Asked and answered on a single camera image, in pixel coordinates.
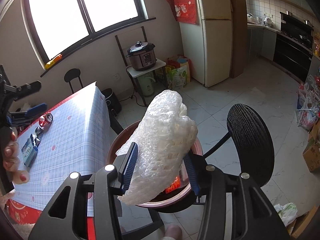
pressure cooker lid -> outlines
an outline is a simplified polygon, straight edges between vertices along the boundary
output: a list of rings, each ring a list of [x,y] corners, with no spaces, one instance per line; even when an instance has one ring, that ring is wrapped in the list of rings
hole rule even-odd
[[[128,49],[128,54],[132,55],[133,53],[137,53],[140,51],[148,52],[153,50],[155,46],[152,43],[137,41],[137,43]]]

black chair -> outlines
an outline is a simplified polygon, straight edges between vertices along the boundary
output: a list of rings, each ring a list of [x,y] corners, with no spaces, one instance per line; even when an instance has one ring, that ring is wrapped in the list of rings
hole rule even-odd
[[[81,78],[80,78],[80,74],[81,74],[81,71],[80,69],[78,68],[72,68],[70,69],[65,75],[64,75],[64,81],[66,83],[69,83],[70,85],[70,88],[71,88],[71,91],[72,93],[74,94],[74,91],[73,91],[73,88],[71,86],[71,80],[75,79],[75,78],[78,78],[79,79],[79,82],[80,82],[80,85],[81,87],[83,88],[83,85],[82,85],[82,82],[81,82]]]
[[[228,113],[227,128],[228,133],[204,157],[210,156],[231,137],[239,156],[241,172],[250,174],[260,187],[266,185],[275,165],[275,151],[262,118],[251,107],[235,104]]]

window sill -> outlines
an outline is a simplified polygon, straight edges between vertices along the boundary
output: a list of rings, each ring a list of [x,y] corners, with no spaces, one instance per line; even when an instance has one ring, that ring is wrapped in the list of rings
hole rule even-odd
[[[122,27],[120,27],[120,28],[117,28],[117,29],[114,29],[114,30],[112,30],[112,31],[109,31],[109,32],[107,32],[107,33],[104,33],[104,34],[102,34],[102,35],[100,35],[100,36],[98,36],[98,37],[95,37],[94,39],[91,39],[91,40],[85,42],[85,43],[82,44],[81,46],[79,46],[79,47],[77,47],[76,49],[74,49],[72,52],[70,52],[70,53],[68,53],[68,54],[66,54],[66,55],[63,55],[61,60],[59,60],[59,61],[58,61],[56,64],[54,64],[51,68],[49,68],[49,69],[47,69],[46,71],[44,71],[44,72],[41,74],[40,77],[43,77],[44,75],[46,75],[51,69],[53,69],[56,65],[58,65],[60,62],[62,62],[65,58],[69,57],[71,54],[73,54],[73,53],[76,52],[77,50],[83,48],[84,46],[90,44],[91,42],[93,42],[93,41],[95,41],[95,40],[98,40],[98,39],[100,39],[100,38],[102,38],[102,37],[104,37],[104,36],[107,36],[107,35],[109,35],[109,34],[111,34],[111,33],[114,33],[114,32],[117,32],[117,31],[119,31],[119,30],[125,29],[125,28],[127,28],[127,27],[134,26],[134,25],[136,25],[136,24],[140,24],[140,23],[144,23],[144,22],[148,22],[148,21],[152,21],[152,20],[155,20],[155,19],[156,19],[156,17],[153,17],[153,18],[150,18],[150,19],[141,20],[141,21],[137,21],[137,22],[128,24],[128,25],[126,25],[126,26],[122,26]]]

dining table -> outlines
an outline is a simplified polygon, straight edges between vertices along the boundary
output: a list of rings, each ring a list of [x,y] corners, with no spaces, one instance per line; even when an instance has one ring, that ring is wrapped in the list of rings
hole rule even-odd
[[[38,153],[30,167],[23,163],[21,149],[39,127],[35,120],[17,138],[21,163],[30,180],[14,185],[15,196],[8,200],[10,217],[19,224],[33,224],[51,197],[74,171],[81,175],[97,172],[106,164],[110,148],[110,119],[104,95],[92,83],[61,101],[46,113],[53,122],[44,127]],[[88,236],[94,239],[93,195],[88,194]]]

blue box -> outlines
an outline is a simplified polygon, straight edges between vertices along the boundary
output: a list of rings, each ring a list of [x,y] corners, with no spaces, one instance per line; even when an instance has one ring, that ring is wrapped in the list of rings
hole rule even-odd
[[[38,154],[38,148],[36,146],[33,134],[30,135],[27,142],[22,147],[21,152],[24,165],[30,167]]]

